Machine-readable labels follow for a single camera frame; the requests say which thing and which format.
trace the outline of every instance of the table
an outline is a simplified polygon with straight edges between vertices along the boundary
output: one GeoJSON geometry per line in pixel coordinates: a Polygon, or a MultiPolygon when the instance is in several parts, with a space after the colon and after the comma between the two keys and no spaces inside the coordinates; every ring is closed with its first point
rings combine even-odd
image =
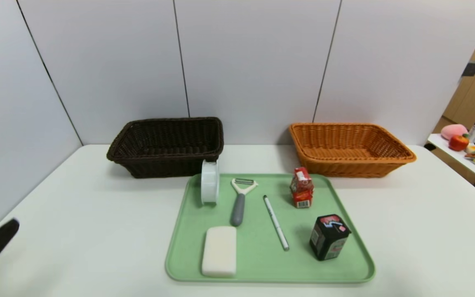
{"type": "Polygon", "coordinates": [[[451,150],[448,147],[448,141],[444,139],[443,137],[441,137],[441,134],[430,134],[430,136],[428,137],[428,142],[435,145],[438,149],[442,150],[447,155],[454,158],[456,161],[464,165],[467,169],[469,169],[475,174],[475,164],[471,162],[470,160],[467,160],[466,158],[464,158],[466,153],[464,151],[456,152],[454,150],[451,150]]]}
{"type": "MultiPolygon", "coordinates": [[[[475,188],[410,148],[417,161],[381,179],[331,179],[377,273],[319,285],[171,280],[164,261],[188,177],[133,179],[107,145],[84,146],[2,221],[21,227],[0,254],[0,297],[475,296],[475,188]]],[[[298,160],[292,146],[226,145],[219,164],[282,173],[298,160]]]]}

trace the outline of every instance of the white sponge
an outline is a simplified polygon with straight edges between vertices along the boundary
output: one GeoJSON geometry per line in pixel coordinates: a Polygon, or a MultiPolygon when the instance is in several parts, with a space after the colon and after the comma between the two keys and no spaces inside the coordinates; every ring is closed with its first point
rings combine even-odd
{"type": "Polygon", "coordinates": [[[206,232],[202,272],[213,278],[236,274],[236,228],[212,227],[206,232]]]}

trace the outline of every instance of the wicker basket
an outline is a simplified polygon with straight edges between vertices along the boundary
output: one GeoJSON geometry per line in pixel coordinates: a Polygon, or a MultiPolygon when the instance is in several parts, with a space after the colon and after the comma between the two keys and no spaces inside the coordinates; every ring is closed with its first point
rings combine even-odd
{"type": "Polygon", "coordinates": [[[135,178],[186,177],[201,172],[223,151],[223,125],[216,117],[168,118],[129,122],[107,158],[135,178]]]}
{"type": "Polygon", "coordinates": [[[401,141],[373,124],[292,124],[300,162],[327,177],[383,177],[417,158],[401,141]]]}

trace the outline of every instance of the black box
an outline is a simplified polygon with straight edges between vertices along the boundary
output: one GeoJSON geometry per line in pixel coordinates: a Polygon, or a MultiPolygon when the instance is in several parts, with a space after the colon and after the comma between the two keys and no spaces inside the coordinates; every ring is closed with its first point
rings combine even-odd
{"type": "Polygon", "coordinates": [[[338,257],[351,231],[336,214],[318,217],[309,244],[320,260],[338,257]]]}

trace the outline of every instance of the roll of tape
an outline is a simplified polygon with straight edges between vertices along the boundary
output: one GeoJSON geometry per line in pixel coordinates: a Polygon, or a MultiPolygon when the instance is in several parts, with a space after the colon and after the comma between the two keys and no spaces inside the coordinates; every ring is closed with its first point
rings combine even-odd
{"type": "Polygon", "coordinates": [[[203,160],[201,169],[201,202],[216,203],[219,197],[219,166],[216,162],[203,160]]]}

